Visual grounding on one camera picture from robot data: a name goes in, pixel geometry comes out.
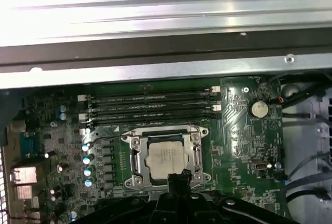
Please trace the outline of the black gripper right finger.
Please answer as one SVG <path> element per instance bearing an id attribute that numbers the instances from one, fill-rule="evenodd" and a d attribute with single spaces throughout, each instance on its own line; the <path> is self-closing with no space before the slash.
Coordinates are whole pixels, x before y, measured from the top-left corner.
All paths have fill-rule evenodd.
<path id="1" fill-rule="evenodd" d="M 293 223 L 292 220 L 247 201 L 220 196 L 217 202 L 202 193 L 193 193 L 192 173 L 181 172 L 185 191 L 182 202 L 188 210 L 190 223 Z"/>

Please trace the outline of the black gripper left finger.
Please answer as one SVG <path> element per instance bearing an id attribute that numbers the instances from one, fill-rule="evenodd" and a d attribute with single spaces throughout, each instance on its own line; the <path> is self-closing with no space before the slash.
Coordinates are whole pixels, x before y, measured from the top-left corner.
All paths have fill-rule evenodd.
<path id="1" fill-rule="evenodd" d="M 90 223 L 185 223 L 186 174 L 170 174 L 168 190 L 147 202 L 128 197 L 91 214 Z"/>

